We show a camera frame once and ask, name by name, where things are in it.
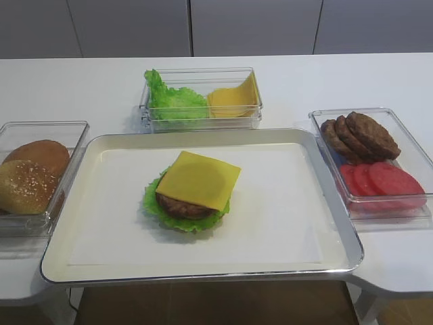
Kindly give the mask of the yellow cheese slice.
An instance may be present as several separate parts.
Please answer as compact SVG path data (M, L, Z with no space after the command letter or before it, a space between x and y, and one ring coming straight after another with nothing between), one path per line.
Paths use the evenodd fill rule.
M240 167L227 162L182 151L160 180L156 193L222 211L240 172Z

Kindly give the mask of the top brown meat patty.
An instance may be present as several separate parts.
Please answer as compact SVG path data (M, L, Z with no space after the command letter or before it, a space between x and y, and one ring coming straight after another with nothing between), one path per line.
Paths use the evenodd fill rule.
M376 156L395 160L401 149L381 124L366 114L352 111L346 117L346 124L351 133Z

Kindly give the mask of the plain brown bun half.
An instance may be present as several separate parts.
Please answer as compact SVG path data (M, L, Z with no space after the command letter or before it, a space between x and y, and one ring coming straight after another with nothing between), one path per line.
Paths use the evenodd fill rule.
M70 155L63 144L43 139L16 148L7 155L3 163L13 160L29 160L45 167L53 176L61 177L69 164Z

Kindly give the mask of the clear bun container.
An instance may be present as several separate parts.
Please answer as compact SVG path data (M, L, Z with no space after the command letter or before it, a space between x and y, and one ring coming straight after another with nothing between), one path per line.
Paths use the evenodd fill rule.
M16 148L43 139L63 144L70 155L64 174L45 211L34 215L15 215L1 209L1 236L43 236L59 215L74 173L84 153L89 124L85 121L8 122L1 127L1 165Z

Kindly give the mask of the stack of yellow cheese slices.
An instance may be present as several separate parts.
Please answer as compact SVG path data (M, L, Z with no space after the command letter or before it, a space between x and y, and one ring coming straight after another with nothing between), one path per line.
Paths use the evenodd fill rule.
M258 91L253 72L237 87L219 88L207 95L214 118L251 116L258 106Z

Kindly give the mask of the green lettuce in container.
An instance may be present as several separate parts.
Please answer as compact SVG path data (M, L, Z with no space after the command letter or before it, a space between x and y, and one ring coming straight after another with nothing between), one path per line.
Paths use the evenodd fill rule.
M150 116L156 120L208 118L206 98L193 89L168 87L157 70L146 70Z

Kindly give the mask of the middle brown meat patty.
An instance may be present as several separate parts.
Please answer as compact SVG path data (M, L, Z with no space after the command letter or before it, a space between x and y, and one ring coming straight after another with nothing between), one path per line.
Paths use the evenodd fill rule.
M365 147L350 131L346 124L346 117L340 115L336 119L336 134L353 152L355 152L363 161L367 163L375 162L373 153Z

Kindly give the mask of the clear lettuce cheese container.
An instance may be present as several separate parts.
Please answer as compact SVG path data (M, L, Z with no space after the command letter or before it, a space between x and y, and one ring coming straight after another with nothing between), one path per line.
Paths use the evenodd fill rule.
M219 88L231 88L241 85L254 69L241 68L190 68L190 69L154 69L157 70L168 87L175 89L188 87L196 93L207 95ZM214 118L210 115L208 105L208 118L201 119L175 119L156 120L150 116L150 88L144 77L144 87L140 102L141 124L148 133L168 133L183 131L211 131L223 129L256 129L262 119L263 102L261 100L258 83L258 106L251 116L236 118Z

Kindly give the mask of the silver metal serving tray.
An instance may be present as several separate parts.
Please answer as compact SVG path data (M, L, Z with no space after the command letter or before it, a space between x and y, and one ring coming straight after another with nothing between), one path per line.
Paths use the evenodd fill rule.
M317 262L243 264L73 264L71 256L78 233L85 224L81 215L85 177L95 157L105 150L177 149L198 154L200 148L230 146L302 146L323 197L324 212L315 217L315 233L322 258ZM41 262L41 274L53 283L86 284L123 280L176 280L254 276L340 277L363 260L363 247L348 217L334 179L319 151L315 136L302 129L207 131L149 135L102 135L87 146L57 225Z

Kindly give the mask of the rear brown meat patty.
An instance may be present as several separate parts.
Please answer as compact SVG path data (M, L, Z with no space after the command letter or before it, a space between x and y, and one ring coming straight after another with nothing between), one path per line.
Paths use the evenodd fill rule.
M343 156L349 164L359 165L363 160L352 151L337 135L335 129L336 120L328 119L320 126L323 137L327 143L341 156Z

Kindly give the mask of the clear patty tomato container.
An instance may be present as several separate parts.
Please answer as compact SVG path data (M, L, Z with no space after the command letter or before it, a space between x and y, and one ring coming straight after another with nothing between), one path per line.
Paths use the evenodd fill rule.
M353 196L342 178L340 167L349 164L325 140L320 126L328 119L347 117L352 111L366 114L388 130L401 149L395 160L375 156L375 162L363 161L361 164L372 165L385 162L394 165L414 177L425 194L404 196ZM340 110L316 110L309 113L315 136L323 158L328 165L337 190L348 210L350 218L366 229L392 228L394 226L431 227L432 225L432 159L418 144L409 130L396 114L388 108L362 108Z

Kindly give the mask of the middle red tomato slice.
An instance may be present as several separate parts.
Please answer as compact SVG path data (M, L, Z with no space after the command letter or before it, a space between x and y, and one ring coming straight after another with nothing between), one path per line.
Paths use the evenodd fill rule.
M355 185L362 196L378 196L379 190L374 186L369 178L369 168L371 165L361 164L354 169L353 177Z

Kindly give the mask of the sesame bun in container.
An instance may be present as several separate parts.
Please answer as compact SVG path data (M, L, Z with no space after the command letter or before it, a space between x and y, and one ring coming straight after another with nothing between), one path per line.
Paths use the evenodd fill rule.
M1 209L15 215L40 214L47 208L58 177L29 160L1 165Z

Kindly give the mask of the brown meat patty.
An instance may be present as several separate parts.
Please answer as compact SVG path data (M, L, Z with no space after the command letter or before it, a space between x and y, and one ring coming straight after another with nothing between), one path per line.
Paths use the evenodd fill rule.
M346 124L351 133L376 156L395 160L401 149L381 124L366 114L352 111L346 117Z
M367 163L375 162L373 153L365 147L350 131L346 124L346 117L340 115L336 119L336 134L353 152L355 152L363 161Z
M359 165L363 160L352 151L337 135L335 129L336 120L328 119L320 126L323 137L327 143L341 156L343 156L349 164Z

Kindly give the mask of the front red tomato slice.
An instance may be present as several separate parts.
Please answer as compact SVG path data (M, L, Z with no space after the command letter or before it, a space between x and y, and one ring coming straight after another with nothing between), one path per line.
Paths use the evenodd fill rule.
M406 171L386 162L375 162L367 169L367 178L377 195L404 196L425 194L419 182Z

